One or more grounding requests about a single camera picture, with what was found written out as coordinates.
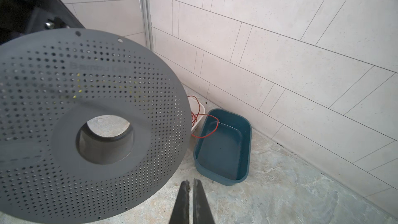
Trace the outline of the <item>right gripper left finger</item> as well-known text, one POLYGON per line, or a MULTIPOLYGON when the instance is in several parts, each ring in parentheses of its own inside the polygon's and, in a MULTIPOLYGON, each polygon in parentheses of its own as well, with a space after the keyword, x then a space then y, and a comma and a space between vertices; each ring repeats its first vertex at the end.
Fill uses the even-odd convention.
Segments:
POLYGON ((169 224, 189 224, 189 192, 188 180, 182 181, 174 204, 169 224))

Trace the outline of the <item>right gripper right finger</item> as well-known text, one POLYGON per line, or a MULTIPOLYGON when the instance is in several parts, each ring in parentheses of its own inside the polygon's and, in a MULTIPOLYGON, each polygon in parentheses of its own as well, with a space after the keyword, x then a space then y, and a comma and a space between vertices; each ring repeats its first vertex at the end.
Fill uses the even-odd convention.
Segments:
POLYGON ((193 187, 193 223, 215 224, 203 184, 199 179, 194 179, 193 187))

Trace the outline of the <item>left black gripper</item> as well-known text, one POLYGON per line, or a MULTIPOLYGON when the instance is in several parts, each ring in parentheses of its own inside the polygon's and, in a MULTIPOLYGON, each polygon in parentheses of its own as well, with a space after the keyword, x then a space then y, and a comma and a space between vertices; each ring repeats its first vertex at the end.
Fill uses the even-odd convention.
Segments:
POLYGON ((84 26, 61 0, 1 0, 1 44, 35 32, 84 26))

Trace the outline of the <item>dark grey cable spool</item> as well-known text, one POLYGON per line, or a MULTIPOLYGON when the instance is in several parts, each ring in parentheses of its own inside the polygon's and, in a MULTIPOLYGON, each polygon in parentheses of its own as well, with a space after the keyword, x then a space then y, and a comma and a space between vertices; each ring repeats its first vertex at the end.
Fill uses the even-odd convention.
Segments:
POLYGON ((191 110, 173 70, 146 47, 90 29, 1 46, 1 211, 82 224, 161 189, 188 148, 191 110))

